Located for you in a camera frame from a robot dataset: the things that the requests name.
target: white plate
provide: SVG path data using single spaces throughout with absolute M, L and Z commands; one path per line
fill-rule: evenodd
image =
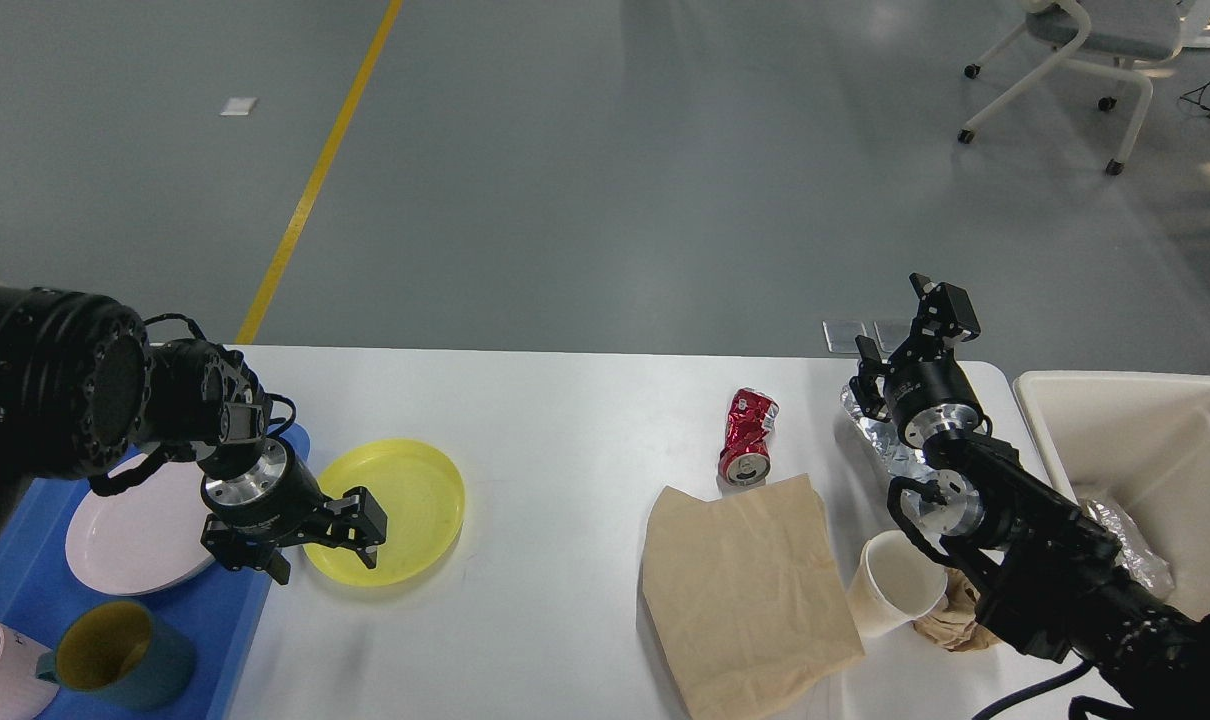
M 111 474 L 134 468 L 121 462 Z M 67 565 L 81 583 L 106 594 L 145 594 L 179 584 L 213 561 L 201 545 L 209 511 L 195 462 L 167 462 L 121 495 L 85 496 L 67 528 Z

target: pink mug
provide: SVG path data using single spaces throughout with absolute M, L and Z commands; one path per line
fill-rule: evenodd
M 58 685 L 35 678 L 48 647 L 0 623 L 0 720 L 33 720 L 53 699 Z

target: office chair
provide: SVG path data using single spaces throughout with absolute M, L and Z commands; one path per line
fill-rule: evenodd
M 981 123 L 1008 105 L 1009 100 L 1039 82 L 1049 70 L 1062 65 L 1094 76 L 1116 79 L 1113 94 L 1100 97 L 1097 102 L 1097 109 L 1104 113 L 1116 108 L 1116 97 L 1120 96 L 1127 83 L 1137 86 L 1139 100 L 1130 116 L 1130 126 L 1127 127 L 1125 138 L 1120 140 L 1120 150 L 1108 161 L 1105 171 L 1110 175 L 1120 174 L 1134 150 L 1139 128 L 1143 127 L 1148 105 L 1152 104 L 1152 81 L 1136 71 L 1134 63 L 1169 61 L 1182 50 L 1182 21 L 1175 4 L 1171 0 L 1018 0 L 1018 4 L 1026 10 L 1026 19 L 974 64 L 966 65 L 966 77 L 979 77 L 983 65 L 1001 54 L 1022 33 L 1049 45 L 1054 53 L 969 119 L 961 128 L 957 140 L 969 145 Z M 1111 56 L 1112 65 L 1077 61 L 1077 51 Z

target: gray floor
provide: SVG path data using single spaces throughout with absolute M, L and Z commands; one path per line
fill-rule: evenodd
M 0 1 L 0 277 L 230 341 L 385 2 Z M 259 342 L 825 355 L 822 319 L 969 288 L 966 357 L 1210 373 L 1210 123 L 1125 174 L 1110 90 L 961 68 L 1013 2 L 407 0 Z M 230 96 L 261 97 L 219 119 Z

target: aluminum foil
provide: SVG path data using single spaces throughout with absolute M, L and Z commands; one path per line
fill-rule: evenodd
M 1076 500 L 1084 507 L 1085 515 L 1104 525 L 1120 540 L 1120 554 L 1117 564 L 1130 571 L 1130 577 L 1148 589 L 1157 600 L 1164 600 L 1172 593 L 1172 575 L 1163 557 L 1152 551 L 1152 546 L 1139 531 L 1139 525 L 1129 512 L 1120 507 L 1105 489 L 1099 486 L 1077 486 Z
M 841 388 L 841 405 L 845 407 L 849 419 L 866 438 L 871 448 L 880 457 L 881 465 L 888 471 L 891 477 L 901 476 L 914 480 L 923 480 L 934 470 L 924 463 L 924 453 L 916 448 L 903 445 L 898 439 L 898 430 L 893 424 L 881 424 L 862 414 L 862 408 L 849 392 L 849 386 Z

